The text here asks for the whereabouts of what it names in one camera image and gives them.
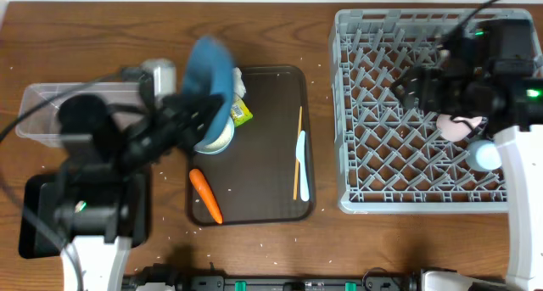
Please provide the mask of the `dark blue plate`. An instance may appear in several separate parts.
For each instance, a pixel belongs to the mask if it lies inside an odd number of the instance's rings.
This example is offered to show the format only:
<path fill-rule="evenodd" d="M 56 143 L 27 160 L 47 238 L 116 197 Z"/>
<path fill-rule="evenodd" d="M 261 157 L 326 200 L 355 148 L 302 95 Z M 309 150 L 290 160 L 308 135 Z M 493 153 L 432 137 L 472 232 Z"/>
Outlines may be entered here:
<path fill-rule="evenodd" d="M 199 145 L 213 143 L 222 133 L 230 117 L 233 103 L 234 61 L 224 44 L 211 36 L 196 41 L 182 78 L 182 96 L 222 96 L 223 104 L 212 119 Z"/>

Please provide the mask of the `pink cup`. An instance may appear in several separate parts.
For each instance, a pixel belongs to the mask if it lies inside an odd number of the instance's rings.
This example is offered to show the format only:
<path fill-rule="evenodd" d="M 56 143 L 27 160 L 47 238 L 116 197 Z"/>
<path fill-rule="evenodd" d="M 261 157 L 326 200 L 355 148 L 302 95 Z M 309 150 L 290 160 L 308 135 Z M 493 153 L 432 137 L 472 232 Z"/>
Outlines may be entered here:
<path fill-rule="evenodd" d="M 436 121 L 436 127 L 440 131 L 440 136 L 450 142 L 458 142 L 472 133 L 477 126 L 481 124 L 481 116 L 466 118 L 453 117 L 452 115 L 439 115 Z"/>

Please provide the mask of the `light blue cup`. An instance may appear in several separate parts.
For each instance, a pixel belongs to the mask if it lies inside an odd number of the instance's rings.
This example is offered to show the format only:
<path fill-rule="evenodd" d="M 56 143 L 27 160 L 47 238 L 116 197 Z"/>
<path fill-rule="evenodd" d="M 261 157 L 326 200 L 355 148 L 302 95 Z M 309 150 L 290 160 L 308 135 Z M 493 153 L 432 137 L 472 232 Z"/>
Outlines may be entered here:
<path fill-rule="evenodd" d="M 488 140 L 478 140 L 467 146 L 467 165 L 475 171 L 487 172 L 501 168 L 501 156 L 495 144 Z"/>

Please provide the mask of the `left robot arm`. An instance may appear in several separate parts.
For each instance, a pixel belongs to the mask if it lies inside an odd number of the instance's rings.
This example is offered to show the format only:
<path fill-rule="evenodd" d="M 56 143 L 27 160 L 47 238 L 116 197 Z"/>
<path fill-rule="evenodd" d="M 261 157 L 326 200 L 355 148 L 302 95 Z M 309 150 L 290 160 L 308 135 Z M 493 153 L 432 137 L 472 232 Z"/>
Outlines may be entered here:
<path fill-rule="evenodd" d="M 116 77 L 138 83 L 144 109 L 107 104 L 86 91 Z M 90 151 L 71 155 L 54 175 L 31 178 L 39 188 L 21 209 L 31 231 L 58 250 L 66 289 L 121 289 L 132 240 L 149 230 L 148 168 L 172 148 L 192 153 L 228 106 L 214 90 L 158 99 L 156 81 L 129 67 L 57 95 L 62 134 L 83 136 Z"/>

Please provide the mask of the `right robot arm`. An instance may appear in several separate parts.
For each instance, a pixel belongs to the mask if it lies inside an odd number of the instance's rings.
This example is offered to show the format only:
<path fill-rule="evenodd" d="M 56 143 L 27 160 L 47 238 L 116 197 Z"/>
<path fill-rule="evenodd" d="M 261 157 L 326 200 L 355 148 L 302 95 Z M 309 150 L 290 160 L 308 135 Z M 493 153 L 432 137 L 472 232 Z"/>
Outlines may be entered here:
<path fill-rule="evenodd" d="M 451 122 L 487 119 L 506 181 L 509 261 L 504 283 L 460 277 L 462 290 L 542 288 L 542 80 L 535 75 L 534 28 L 529 20 L 485 20 L 465 29 L 480 4 L 439 39 L 443 67 L 415 66 L 390 87 L 407 109 L 449 115 Z"/>

